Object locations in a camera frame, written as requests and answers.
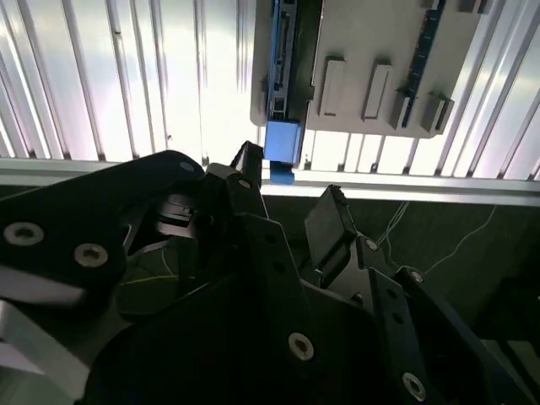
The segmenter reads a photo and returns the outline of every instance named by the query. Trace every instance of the thin cable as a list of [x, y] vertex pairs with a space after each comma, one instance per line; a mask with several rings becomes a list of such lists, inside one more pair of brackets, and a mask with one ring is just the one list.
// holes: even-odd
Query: thin cable
[[388, 222], [388, 225], [386, 226], [386, 230], [383, 232], [381, 237], [379, 237], [379, 239], [377, 240], [377, 245], [383, 243], [384, 240], [390, 234], [390, 232], [392, 232], [392, 230], [396, 228], [397, 224], [399, 224], [399, 221], [401, 221], [403, 215], [405, 214], [405, 210], [407, 210], [408, 204], [409, 204], [409, 201], [402, 202], [401, 205], [397, 208], [396, 212], [394, 213], [394, 215], [391, 217], [390, 221]]
[[386, 240], [386, 243], [388, 244], [388, 261], [394, 265], [394, 267], [397, 267], [399, 268], [399, 264], [397, 264], [396, 262], [394, 262], [394, 260], [392, 259], [392, 243], [390, 243], [390, 238], [387, 236], [385, 238]]
[[424, 274], [429, 273], [431, 270], [433, 270], [434, 268], [439, 266], [443, 261], [445, 261], [446, 259], [449, 259], [452, 256], [454, 256], [456, 254], [456, 252], [459, 250], [459, 248], [463, 245], [463, 242], [465, 242], [465, 240], [467, 240], [469, 237], [473, 236], [474, 234], [476, 234], [477, 232], [483, 230], [486, 226], [488, 226], [489, 222], [491, 222], [491, 219], [493, 218], [493, 214], [495, 213], [496, 208], [497, 208], [497, 206], [493, 207], [493, 209], [491, 210], [491, 214], [489, 215], [488, 219], [486, 219], [486, 222], [484, 222], [482, 225], [480, 225], [475, 230], [473, 230], [473, 231], [469, 232], [468, 234], [466, 234], [465, 236], [463, 236], [463, 239], [461, 239], [459, 241], [459, 243], [456, 245], [456, 248], [454, 249], [454, 251], [450, 255], [444, 256], [436, 264], [431, 266]]
[[147, 281], [160, 280], [160, 279], [164, 279], [164, 278], [178, 278], [178, 277], [177, 277], [177, 276], [155, 276], [155, 277], [147, 277], [147, 278], [140, 278], [139, 280], [126, 281], [125, 283], [121, 283], [120, 285], [137, 284], [137, 283], [146, 283]]
[[377, 245], [379, 245], [380, 243], [382, 243], [382, 241], [386, 238], [386, 235], [388, 234], [388, 231], [389, 229], [391, 228], [391, 226], [394, 224], [394, 222], [396, 221], [396, 217], [399, 215], [399, 213], [402, 211], [402, 208], [403, 208], [403, 205], [405, 204], [405, 202], [402, 202], [400, 204], [399, 207], [397, 207], [397, 210], [396, 212], [394, 213], [394, 215], [390, 218], [390, 221], [388, 221], [388, 224], [386, 225], [386, 229], [385, 231], [382, 233], [381, 236], [379, 236], [379, 239], [377, 239]]
[[161, 260], [165, 268], [167, 269], [167, 271], [170, 273], [170, 275], [176, 277], [176, 274], [173, 273], [173, 271], [170, 269], [169, 265], [167, 264], [167, 261], [165, 260], [165, 249], [161, 249]]

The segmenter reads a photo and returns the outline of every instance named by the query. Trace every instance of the bolt head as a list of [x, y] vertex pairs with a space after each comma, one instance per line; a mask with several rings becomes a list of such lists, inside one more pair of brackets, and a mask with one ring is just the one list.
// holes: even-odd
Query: bolt head
[[107, 250], [95, 243], [83, 243], [77, 246], [73, 257], [75, 262], [82, 267], [101, 267], [109, 260]]
[[292, 354], [302, 361], [311, 360], [315, 355], [313, 343], [302, 333], [293, 332], [289, 335], [289, 348]]
[[424, 402], [426, 398], [426, 392], [424, 384], [419, 378], [412, 373], [403, 373], [402, 382], [408, 393], [414, 397], [418, 402]]
[[251, 184], [248, 183], [248, 182], [245, 181], [245, 180], [240, 179], [240, 180], [238, 180], [238, 182], [240, 183], [240, 185], [241, 185], [242, 187], [245, 187], [245, 188], [251, 188]]
[[424, 282], [424, 278], [418, 273], [418, 272], [415, 272], [415, 271], [412, 271], [411, 272], [411, 277], [414, 279], [414, 281], [416, 281], [417, 283], [423, 283]]
[[15, 246], [33, 246], [45, 238], [43, 229], [31, 222], [15, 222], [3, 230], [4, 239]]
[[366, 239], [365, 240], [365, 244], [372, 250], [372, 251], [376, 251], [377, 249], [379, 249], [379, 247], [377, 246], [377, 244], [372, 241], [371, 239]]

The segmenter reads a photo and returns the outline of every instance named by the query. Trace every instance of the corrugated metal wall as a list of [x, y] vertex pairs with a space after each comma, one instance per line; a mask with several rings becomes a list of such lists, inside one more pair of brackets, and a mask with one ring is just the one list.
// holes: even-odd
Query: corrugated metal wall
[[[256, 0], [2, 0], [0, 156], [228, 162], [249, 121]], [[310, 132], [312, 170], [538, 179], [540, 0], [495, 0], [429, 140]]]

